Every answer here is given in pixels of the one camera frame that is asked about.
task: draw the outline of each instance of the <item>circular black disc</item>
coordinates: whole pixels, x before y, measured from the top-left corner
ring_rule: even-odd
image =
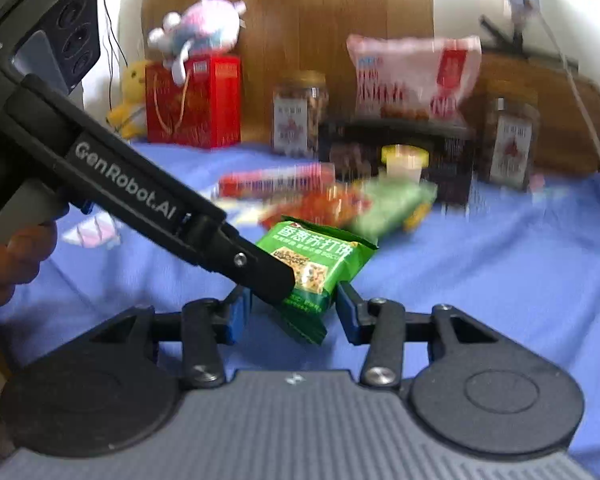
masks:
[[[477,454],[564,445],[584,411],[575,381],[531,352],[467,345],[414,379],[410,403],[435,433]]]
[[[143,440],[170,417],[177,396],[176,380],[148,359],[92,344],[14,376],[0,417],[17,446],[84,458]]]

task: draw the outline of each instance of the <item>biscuit picture on package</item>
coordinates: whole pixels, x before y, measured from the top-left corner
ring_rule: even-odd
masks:
[[[328,272],[327,266],[307,262],[302,268],[300,280],[296,279],[296,285],[309,292],[321,294]]]
[[[309,258],[306,256],[302,256],[302,254],[298,254],[295,251],[292,251],[288,247],[280,247],[273,251],[271,256],[279,259],[281,262],[287,264],[294,270],[294,276],[296,278],[296,283],[300,282],[301,273],[304,265],[309,261]]]

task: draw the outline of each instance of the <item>plush toy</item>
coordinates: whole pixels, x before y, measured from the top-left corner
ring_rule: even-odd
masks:
[[[120,134],[123,139],[146,135],[146,102],[144,98],[144,70],[148,61],[131,63],[122,75],[122,104],[107,114],[107,123]]]
[[[162,21],[162,28],[149,32],[149,47],[160,50],[165,56],[164,66],[171,68],[173,81],[183,86],[186,79],[184,62],[190,56],[224,54],[238,41],[246,11],[244,2],[227,0],[200,0],[181,16],[170,12]]]

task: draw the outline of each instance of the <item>camera lens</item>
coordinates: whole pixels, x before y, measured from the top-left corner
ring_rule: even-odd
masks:
[[[78,61],[74,64],[74,75],[80,75],[84,72],[84,69],[87,67],[89,61],[91,60],[91,51],[85,52],[82,54]]]
[[[69,59],[75,56],[80,49],[87,43],[89,39],[89,24],[85,23],[81,25],[77,29],[75,29],[74,33],[69,36],[62,48],[62,53],[64,57]]]
[[[71,27],[75,20],[78,19],[80,13],[84,9],[84,0],[73,0],[64,6],[60,16],[58,16],[58,27]]]

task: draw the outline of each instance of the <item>red gift bag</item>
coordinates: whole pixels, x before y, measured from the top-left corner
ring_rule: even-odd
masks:
[[[180,88],[159,63],[146,68],[149,142],[219,148],[240,142],[240,59],[192,57]]]

